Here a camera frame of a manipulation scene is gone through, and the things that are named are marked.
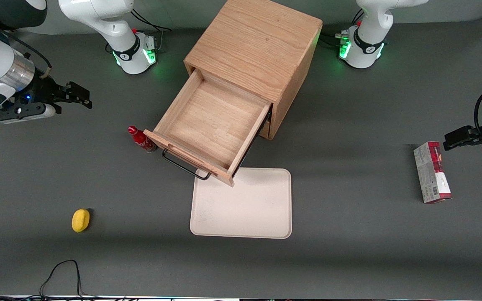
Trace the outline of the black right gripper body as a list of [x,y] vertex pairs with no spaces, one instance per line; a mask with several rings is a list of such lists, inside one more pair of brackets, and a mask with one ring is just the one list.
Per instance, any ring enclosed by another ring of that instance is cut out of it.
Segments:
[[51,105],[55,109],[56,114],[61,114],[62,108],[56,103],[67,100],[66,89],[66,86],[57,84],[50,76],[40,78],[38,75],[35,75],[26,87],[26,103]]

